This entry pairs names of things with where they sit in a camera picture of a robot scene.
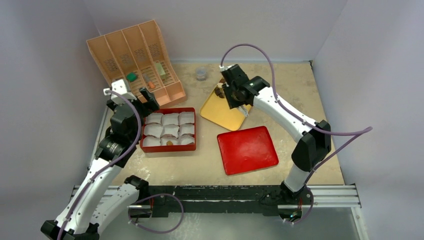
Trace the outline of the metal tongs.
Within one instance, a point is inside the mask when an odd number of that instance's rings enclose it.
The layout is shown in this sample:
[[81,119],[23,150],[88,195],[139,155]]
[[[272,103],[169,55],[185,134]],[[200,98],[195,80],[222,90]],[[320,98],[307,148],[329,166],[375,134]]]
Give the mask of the metal tongs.
[[249,116],[249,111],[246,109],[246,107],[244,105],[238,106],[236,108],[239,112],[241,112],[245,118],[247,118]]

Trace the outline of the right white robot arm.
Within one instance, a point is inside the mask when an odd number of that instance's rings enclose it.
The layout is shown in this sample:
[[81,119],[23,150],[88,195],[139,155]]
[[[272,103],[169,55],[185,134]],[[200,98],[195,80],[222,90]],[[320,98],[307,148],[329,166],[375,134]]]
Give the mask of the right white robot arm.
[[280,196],[288,204],[300,198],[313,168],[331,151],[330,124],[302,114],[278,94],[260,76],[250,79],[238,64],[220,66],[225,82],[222,85],[230,109],[248,116],[247,106],[255,107],[270,116],[293,138],[296,146],[291,154],[293,166],[281,183]]

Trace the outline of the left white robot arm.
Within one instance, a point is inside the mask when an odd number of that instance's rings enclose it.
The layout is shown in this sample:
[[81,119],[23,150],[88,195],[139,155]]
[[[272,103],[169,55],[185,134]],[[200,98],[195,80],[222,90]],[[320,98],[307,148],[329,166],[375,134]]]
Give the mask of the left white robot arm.
[[81,186],[67,207],[53,220],[46,220],[40,231],[50,240],[98,240],[107,226],[126,206],[149,199],[148,182],[134,175],[104,203],[100,203],[112,180],[121,172],[142,138],[144,118],[159,110],[155,96],[145,87],[139,92],[146,99],[133,99],[130,92],[116,87],[104,89],[111,98],[110,127],[99,142],[94,159]]

